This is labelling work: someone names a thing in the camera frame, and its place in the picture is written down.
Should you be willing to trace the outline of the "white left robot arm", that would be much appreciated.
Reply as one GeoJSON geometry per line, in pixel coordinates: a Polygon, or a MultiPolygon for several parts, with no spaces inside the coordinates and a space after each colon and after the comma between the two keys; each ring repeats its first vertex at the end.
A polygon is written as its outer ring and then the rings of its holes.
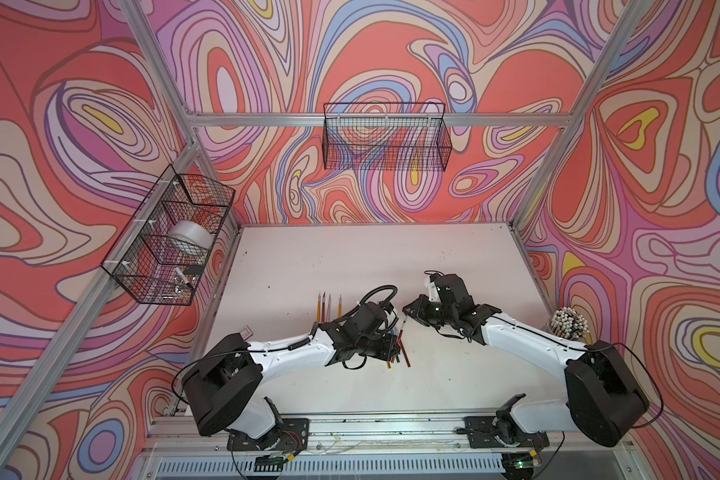
{"type": "Polygon", "coordinates": [[[247,342],[239,334],[224,337],[181,374],[184,402],[198,433],[222,430],[261,439],[279,427],[274,403],[257,394],[259,386],[311,368],[347,366],[355,357],[392,361],[400,352],[399,315],[390,301],[362,303],[348,314],[315,323],[309,333],[269,342],[247,342]]]}

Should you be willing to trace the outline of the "white tape roll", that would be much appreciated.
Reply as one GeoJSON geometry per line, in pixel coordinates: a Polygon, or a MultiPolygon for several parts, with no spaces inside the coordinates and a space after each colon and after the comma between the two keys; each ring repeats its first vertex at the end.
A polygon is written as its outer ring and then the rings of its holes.
{"type": "Polygon", "coordinates": [[[214,242],[214,236],[208,230],[189,220],[178,221],[167,236],[177,249],[190,256],[206,253],[214,242]]]}

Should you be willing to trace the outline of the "red capped knife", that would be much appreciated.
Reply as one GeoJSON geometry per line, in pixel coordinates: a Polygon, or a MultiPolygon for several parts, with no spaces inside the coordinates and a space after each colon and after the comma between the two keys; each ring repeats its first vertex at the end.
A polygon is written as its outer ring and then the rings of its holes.
{"type": "Polygon", "coordinates": [[[403,320],[401,321],[401,323],[398,325],[398,328],[397,328],[397,340],[398,340],[398,344],[401,346],[403,345],[402,336],[404,333],[404,328],[405,328],[406,322],[407,322],[407,317],[404,316],[403,320]]]}
{"type": "Polygon", "coordinates": [[[398,344],[399,344],[399,346],[400,346],[400,351],[401,351],[401,354],[403,355],[403,359],[404,359],[404,361],[405,361],[406,367],[407,367],[407,368],[411,368],[411,363],[410,363],[410,360],[409,360],[409,357],[408,357],[408,355],[407,355],[407,352],[406,352],[406,349],[405,349],[405,346],[404,346],[404,343],[403,343],[402,339],[399,339],[399,340],[398,340],[398,344]]]}

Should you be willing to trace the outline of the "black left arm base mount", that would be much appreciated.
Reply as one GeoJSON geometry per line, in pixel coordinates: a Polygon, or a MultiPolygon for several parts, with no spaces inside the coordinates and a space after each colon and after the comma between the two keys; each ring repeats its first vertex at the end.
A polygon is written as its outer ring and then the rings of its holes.
{"type": "Polygon", "coordinates": [[[254,398],[226,429],[230,452],[282,452],[297,454],[308,447],[310,420],[283,418],[268,397],[254,398]]]}

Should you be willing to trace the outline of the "small white red card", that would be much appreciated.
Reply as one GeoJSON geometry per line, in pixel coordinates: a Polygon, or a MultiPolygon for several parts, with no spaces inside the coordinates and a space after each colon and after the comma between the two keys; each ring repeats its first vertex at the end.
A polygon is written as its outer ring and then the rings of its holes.
{"type": "Polygon", "coordinates": [[[244,328],[242,328],[242,329],[239,331],[239,334],[241,335],[241,337],[242,337],[244,340],[248,340],[249,338],[251,338],[251,337],[253,336],[253,332],[252,332],[252,330],[250,329],[249,326],[245,326],[244,328]]]}

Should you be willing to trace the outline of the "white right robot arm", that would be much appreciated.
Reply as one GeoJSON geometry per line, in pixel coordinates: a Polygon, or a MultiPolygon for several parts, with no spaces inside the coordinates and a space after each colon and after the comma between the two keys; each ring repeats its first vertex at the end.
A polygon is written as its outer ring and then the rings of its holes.
{"type": "Polygon", "coordinates": [[[547,372],[565,387],[562,397],[531,401],[519,393],[495,413],[489,431],[513,447],[548,431],[578,431],[604,447],[616,446],[648,411],[649,400],[617,348],[586,345],[529,326],[490,304],[478,304],[461,277],[430,271],[427,291],[403,309],[419,324],[503,350],[547,372]]]}

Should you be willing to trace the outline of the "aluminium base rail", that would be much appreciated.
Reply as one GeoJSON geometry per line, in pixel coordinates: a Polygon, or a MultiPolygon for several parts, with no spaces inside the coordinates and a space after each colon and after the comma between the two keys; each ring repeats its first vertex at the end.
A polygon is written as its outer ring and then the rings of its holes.
{"type": "Polygon", "coordinates": [[[564,438],[540,447],[473,448],[466,413],[321,414],[309,418],[303,446],[246,451],[228,432],[192,434],[189,417],[158,421],[135,479],[369,479],[542,477],[561,460],[564,438]]]}

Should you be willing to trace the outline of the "clear cup of craft knives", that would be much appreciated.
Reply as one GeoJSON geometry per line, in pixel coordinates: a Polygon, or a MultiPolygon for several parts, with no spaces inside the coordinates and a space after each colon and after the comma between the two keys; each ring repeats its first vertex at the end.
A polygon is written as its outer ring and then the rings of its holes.
{"type": "Polygon", "coordinates": [[[590,333],[587,320],[572,307],[556,310],[548,327],[552,334],[565,340],[580,341],[590,333]]]}

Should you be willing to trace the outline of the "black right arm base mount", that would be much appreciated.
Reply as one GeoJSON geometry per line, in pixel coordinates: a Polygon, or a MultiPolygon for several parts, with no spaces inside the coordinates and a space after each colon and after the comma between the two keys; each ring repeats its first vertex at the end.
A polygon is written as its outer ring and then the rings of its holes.
{"type": "Polygon", "coordinates": [[[514,395],[492,416],[467,416],[464,425],[454,433],[465,435],[472,449],[478,448],[528,448],[543,450],[550,445],[545,432],[526,433],[511,416],[512,408],[526,395],[514,395]]]}

